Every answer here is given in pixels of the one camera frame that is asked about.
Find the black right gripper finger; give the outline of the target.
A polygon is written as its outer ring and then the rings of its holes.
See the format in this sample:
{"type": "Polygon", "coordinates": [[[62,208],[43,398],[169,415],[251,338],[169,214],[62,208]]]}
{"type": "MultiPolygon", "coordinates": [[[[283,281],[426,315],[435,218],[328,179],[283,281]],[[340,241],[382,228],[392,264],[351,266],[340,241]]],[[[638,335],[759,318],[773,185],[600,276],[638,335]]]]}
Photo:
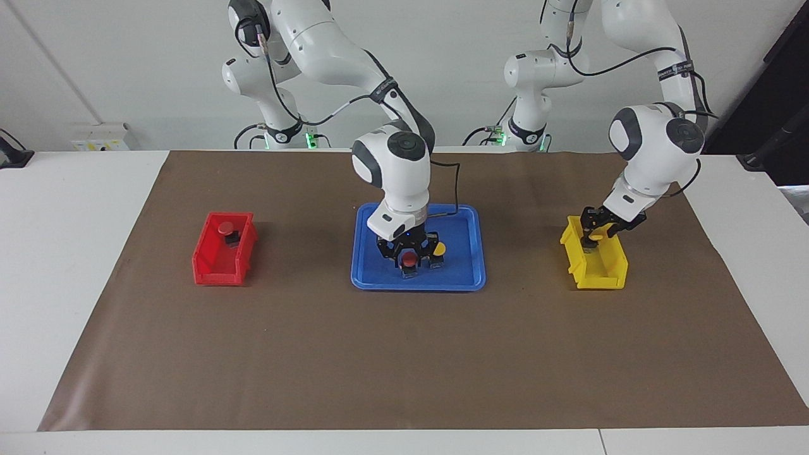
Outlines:
{"type": "Polygon", "coordinates": [[[399,275],[404,277],[405,272],[401,265],[401,259],[399,259],[401,252],[404,250],[403,243],[398,240],[387,241],[385,239],[377,239],[377,248],[384,259],[393,261],[395,268],[399,270],[399,275]]]}
{"type": "Polygon", "coordinates": [[[437,248],[441,244],[439,234],[425,234],[425,239],[416,248],[417,268],[421,268],[427,263],[430,269],[438,269],[441,267],[441,256],[436,253],[437,248]]]}

